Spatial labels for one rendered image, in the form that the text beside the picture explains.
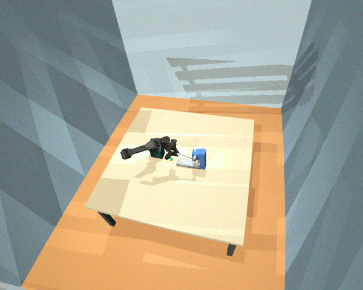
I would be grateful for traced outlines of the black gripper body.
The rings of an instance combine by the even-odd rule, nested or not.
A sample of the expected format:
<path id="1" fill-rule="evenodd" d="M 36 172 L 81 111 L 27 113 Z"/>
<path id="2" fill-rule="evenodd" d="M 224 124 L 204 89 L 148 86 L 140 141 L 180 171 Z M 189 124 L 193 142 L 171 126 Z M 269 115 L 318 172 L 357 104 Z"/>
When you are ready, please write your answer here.
<path id="1" fill-rule="evenodd" d="M 166 147 L 166 145 L 168 145 L 168 144 L 165 144 L 165 145 L 162 147 L 162 149 L 165 149 L 165 150 L 166 150 L 166 152 L 168 152 L 168 153 L 165 155 L 165 160 L 168 160 L 168 159 L 170 159 L 170 158 L 171 158 L 173 151 L 172 151 L 172 149 L 171 149 L 171 150 L 168 150 L 168 148 Z"/>

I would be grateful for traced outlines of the blue arbor press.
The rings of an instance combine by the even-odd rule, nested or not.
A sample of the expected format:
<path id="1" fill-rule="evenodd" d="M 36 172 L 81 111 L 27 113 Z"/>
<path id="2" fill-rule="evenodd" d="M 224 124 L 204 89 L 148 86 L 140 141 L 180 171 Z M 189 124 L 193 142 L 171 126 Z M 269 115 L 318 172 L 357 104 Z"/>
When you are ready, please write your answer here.
<path id="1" fill-rule="evenodd" d="M 176 162 L 176 166 L 205 170 L 205 168 L 206 168 L 206 149 L 202 149 L 202 148 L 201 149 L 194 149 L 193 148 L 192 158 L 189 157 L 189 156 L 177 153 L 177 151 L 174 151 L 174 152 L 176 154 L 179 154 L 179 155 L 185 156 L 187 158 L 190 158 L 190 159 L 187 159 L 187 158 L 179 158 L 178 157 L 178 160 Z M 199 160 L 198 161 L 198 167 L 193 166 L 192 162 L 197 161 L 197 160 Z"/>

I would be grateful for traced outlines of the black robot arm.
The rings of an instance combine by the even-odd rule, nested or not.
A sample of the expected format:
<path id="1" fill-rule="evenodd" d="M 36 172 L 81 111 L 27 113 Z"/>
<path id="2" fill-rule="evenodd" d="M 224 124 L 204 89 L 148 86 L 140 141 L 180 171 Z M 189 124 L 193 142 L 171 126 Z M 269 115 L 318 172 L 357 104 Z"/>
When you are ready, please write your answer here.
<path id="1" fill-rule="evenodd" d="M 130 159 L 136 153 L 140 153 L 146 150 L 153 152 L 155 150 L 158 150 L 160 147 L 163 147 L 165 144 L 168 144 L 166 145 L 168 150 L 176 148 L 175 140 L 171 139 L 170 141 L 170 138 L 168 136 L 165 136 L 163 138 L 153 138 L 145 145 L 135 147 L 133 149 L 129 148 L 123 149 L 121 150 L 120 154 L 122 156 L 122 159 L 127 160 Z"/>

